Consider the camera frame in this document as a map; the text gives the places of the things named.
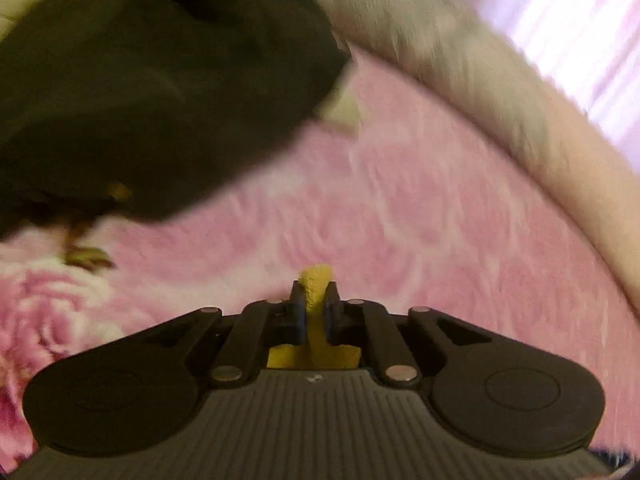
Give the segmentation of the navy cartoon print fleece garment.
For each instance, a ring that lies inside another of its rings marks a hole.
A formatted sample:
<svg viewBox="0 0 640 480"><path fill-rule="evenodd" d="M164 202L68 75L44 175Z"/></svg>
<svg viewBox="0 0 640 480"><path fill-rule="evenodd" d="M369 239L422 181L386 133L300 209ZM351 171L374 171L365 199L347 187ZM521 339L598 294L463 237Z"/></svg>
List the navy cartoon print fleece garment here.
<svg viewBox="0 0 640 480"><path fill-rule="evenodd" d="M299 346L280 344L269 350L267 366L277 370L356 370L361 350L348 344L332 346L328 341L326 288L333 280L333 270L325 263L307 266L299 273L304 290L307 339Z"/></svg>

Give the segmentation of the pink floral bed blanket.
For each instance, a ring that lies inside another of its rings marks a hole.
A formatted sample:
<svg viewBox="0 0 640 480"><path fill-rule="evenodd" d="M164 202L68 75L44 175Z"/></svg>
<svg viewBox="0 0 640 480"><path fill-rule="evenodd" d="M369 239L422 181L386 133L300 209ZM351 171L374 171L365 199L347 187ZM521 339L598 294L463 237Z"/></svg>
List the pink floral bed blanket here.
<svg viewBox="0 0 640 480"><path fill-rule="evenodd" d="M638 451L639 326L608 267L477 128L376 58L356 60L356 138L313 124L174 221L104 220L88 241L113 270L64 266L52 230L2 245L4 471L34 449L21 395L41 367L209 304L284 297L317 263L345 298L429 306L589 368L606 395L594 442Z"/></svg>

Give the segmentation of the black garment on bed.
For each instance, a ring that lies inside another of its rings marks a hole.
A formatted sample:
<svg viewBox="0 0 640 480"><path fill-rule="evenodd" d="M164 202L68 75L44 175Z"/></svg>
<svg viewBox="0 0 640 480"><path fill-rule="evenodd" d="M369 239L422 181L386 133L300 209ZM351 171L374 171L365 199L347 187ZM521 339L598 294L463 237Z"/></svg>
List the black garment on bed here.
<svg viewBox="0 0 640 480"><path fill-rule="evenodd" d="M1 231L189 209L351 60L316 0L39 0L1 43Z"/></svg>

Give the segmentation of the cream quilted duvet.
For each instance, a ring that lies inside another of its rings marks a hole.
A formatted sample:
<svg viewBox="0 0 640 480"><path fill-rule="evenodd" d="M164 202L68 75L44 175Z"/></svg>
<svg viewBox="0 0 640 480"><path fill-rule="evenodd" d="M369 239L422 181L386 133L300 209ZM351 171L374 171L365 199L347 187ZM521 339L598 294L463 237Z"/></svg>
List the cream quilted duvet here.
<svg viewBox="0 0 640 480"><path fill-rule="evenodd" d="M1 0L1 42L38 1ZM339 42L433 89L514 158L638 302L639 180L574 103L459 0L316 1ZM341 102L342 80L314 116Z"/></svg>

